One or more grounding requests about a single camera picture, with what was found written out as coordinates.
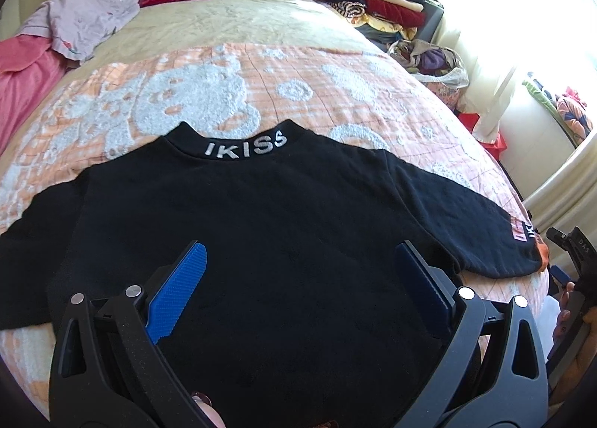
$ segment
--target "finger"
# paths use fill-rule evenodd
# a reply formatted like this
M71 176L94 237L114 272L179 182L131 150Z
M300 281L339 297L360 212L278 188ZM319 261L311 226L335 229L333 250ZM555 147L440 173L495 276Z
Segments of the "finger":
M582 373L587 370L597 355L597 308L591 307L589 312L584 315L583 321L590 325L591 330L576 356L578 368Z
M568 291L563 292L562 296L560 297L560 310L563 310L566 308L566 305L568 305L569 299L570 299L570 293L568 293Z
M562 324L562 322L567 321L570 318L570 311L563 310L559 314L557 314L556 325Z
M201 408L201 411L207 415L207 417L211 420L211 423L213 423L216 428L226 428L224 421L214 408L205 404L198 396L193 396L193 400L197 403L199 408Z
M564 327L563 325L559 325L557 326L554 330L553 330L553 341L557 341L557 339L559 339L560 337L562 337L566 331L568 329L566 327Z

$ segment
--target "orange checkered bedspread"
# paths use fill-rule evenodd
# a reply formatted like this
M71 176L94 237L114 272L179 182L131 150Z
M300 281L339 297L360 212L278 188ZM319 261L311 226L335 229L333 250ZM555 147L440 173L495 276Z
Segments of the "orange checkered bedspread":
M0 233L35 193L125 154L181 120L204 136L240 139L285 119L342 142L387 149L529 222L500 167L391 58L227 44L112 63L47 98L0 177ZM546 272L502 280L462 277L488 299L526 296L535 315L547 293ZM0 354L46 415L53 344L49 324L0 333Z

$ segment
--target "white curtain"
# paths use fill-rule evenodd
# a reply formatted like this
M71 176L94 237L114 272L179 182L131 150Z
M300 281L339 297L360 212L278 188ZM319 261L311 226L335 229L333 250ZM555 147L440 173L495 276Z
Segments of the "white curtain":
M459 109L481 116L477 140L495 141L500 117L528 71L550 73L584 59L595 31L581 1L440 0L446 11L434 41L458 52L469 72Z
M578 89L597 123L597 6L593 0L440 0L446 8L434 41L455 49L471 86L459 104L479 113L475 137L495 139L521 75L535 71L544 85ZM543 234L578 226L597 245L597 130L530 195L525 206ZM573 273L568 254L550 246L550 261Z
M524 205L544 238L550 227L569 233L578 226L597 246L597 129ZM550 263L575 275L568 254L554 244L548 246Z

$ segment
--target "hand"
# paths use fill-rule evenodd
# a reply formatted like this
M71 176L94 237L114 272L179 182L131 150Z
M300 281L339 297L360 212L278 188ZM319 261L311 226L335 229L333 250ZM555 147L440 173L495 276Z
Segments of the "hand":
M197 403L199 408L201 408L201 411L207 415L216 428L226 428L224 421L214 408L205 403L199 396L193 396L193 401Z
M568 320L571 315L570 311L566 310L566 305L568 305L572 290L574 290L574 284L569 282L562 297L560 297L560 314L557 316L556 328L553 331L554 341L565 334L561 324ZM583 321L590 325L589 336L578 351L576 358L558 381L549 399L550 405L561 403L566 399L589 368L595 355L597 355L597 307L591 307L589 312L584 315Z

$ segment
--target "pink clothing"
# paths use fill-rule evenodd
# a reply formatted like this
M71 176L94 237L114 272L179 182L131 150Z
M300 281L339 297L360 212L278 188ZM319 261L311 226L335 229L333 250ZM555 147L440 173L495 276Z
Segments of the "pink clothing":
M28 35L0 41L0 154L66 73L68 60L51 46Z

